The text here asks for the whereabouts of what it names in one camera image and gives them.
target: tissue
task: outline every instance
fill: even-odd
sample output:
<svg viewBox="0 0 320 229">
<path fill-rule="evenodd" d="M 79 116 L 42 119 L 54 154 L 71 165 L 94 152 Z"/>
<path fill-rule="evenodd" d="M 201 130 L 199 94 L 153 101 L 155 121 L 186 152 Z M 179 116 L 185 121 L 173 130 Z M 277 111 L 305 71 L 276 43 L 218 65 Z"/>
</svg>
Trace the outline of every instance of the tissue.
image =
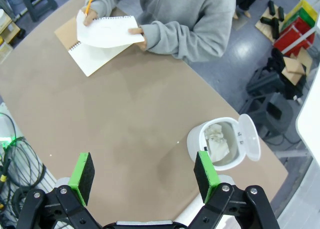
<svg viewBox="0 0 320 229">
<path fill-rule="evenodd" d="M 209 156 L 213 163 L 222 160 L 230 152 L 227 140 L 224 138 L 224 134 L 222 133 L 221 125 L 209 125 L 204 130 L 204 137 Z"/>
</svg>

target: white paper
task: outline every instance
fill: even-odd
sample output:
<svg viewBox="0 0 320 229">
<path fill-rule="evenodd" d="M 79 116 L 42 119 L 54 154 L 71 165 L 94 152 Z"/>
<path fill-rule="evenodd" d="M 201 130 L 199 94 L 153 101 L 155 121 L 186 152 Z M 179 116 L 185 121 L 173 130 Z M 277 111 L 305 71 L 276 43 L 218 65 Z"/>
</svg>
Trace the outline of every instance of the white paper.
<svg viewBox="0 0 320 229">
<path fill-rule="evenodd" d="M 113 48 L 98 48 L 80 43 L 68 52 L 83 73 L 89 77 L 129 46 L 121 45 Z"/>
<path fill-rule="evenodd" d="M 143 42 L 141 34 L 131 35 L 130 28 L 137 28 L 134 16 L 104 17 L 84 25 L 86 16 L 80 10 L 76 17 L 76 35 L 79 42 L 97 48 L 114 48 Z"/>
</svg>

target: white trash bin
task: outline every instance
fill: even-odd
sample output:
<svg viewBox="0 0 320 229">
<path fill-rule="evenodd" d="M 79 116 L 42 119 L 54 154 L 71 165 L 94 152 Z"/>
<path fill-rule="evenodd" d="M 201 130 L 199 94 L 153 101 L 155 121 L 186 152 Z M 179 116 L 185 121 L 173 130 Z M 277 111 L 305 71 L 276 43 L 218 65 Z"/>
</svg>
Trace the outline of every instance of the white trash bin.
<svg viewBox="0 0 320 229">
<path fill-rule="evenodd" d="M 204 151 L 207 147 L 204 131 L 213 124 L 222 126 L 223 137 L 229 147 L 229 153 L 223 159 L 213 163 L 216 171 L 236 167 L 246 155 L 252 161 L 259 161 L 261 157 L 259 136 L 254 122 L 247 114 L 240 115 L 238 121 L 231 117 L 221 117 L 193 128 L 186 139 L 186 146 L 192 161 L 196 160 L 198 151 Z"/>
</svg>

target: trash bin lid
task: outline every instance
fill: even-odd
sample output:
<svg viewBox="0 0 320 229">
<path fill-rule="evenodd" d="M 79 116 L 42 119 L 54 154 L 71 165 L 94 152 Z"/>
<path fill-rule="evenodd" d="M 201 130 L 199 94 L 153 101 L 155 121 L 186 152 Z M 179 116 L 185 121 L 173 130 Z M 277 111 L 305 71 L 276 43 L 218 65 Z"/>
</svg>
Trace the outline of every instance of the trash bin lid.
<svg viewBox="0 0 320 229">
<path fill-rule="evenodd" d="M 251 117 L 247 114 L 242 114 L 238 119 L 239 132 L 242 135 L 243 143 L 240 147 L 243 147 L 248 158 L 252 161 L 259 161 L 261 157 L 261 147 L 259 136 L 257 133 L 256 126 L 252 121 Z"/>
</svg>

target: hand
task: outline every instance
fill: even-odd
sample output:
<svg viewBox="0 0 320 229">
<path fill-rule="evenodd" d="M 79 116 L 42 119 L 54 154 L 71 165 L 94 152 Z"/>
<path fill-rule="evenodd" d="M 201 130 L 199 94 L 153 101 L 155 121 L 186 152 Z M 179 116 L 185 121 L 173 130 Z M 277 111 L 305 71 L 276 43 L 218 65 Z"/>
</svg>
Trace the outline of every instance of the hand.
<svg viewBox="0 0 320 229">
<path fill-rule="evenodd" d="M 138 28 L 131 28 L 128 30 L 130 34 L 136 35 L 136 34 L 142 34 L 144 41 L 135 43 L 142 51 L 145 51 L 147 49 L 147 38 L 144 35 L 144 30 L 140 27 Z"/>
<path fill-rule="evenodd" d="M 85 7 L 82 8 L 81 10 L 83 11 L 83 13 L 86 13 Z M 83 24 L 85 26 L 89 26 L 92 23 L 92 21 L 97 18 L 98 18 L 98 13 L 95 10 L 89 9 L 88 15 L 84 19 Z"/>
</svg>

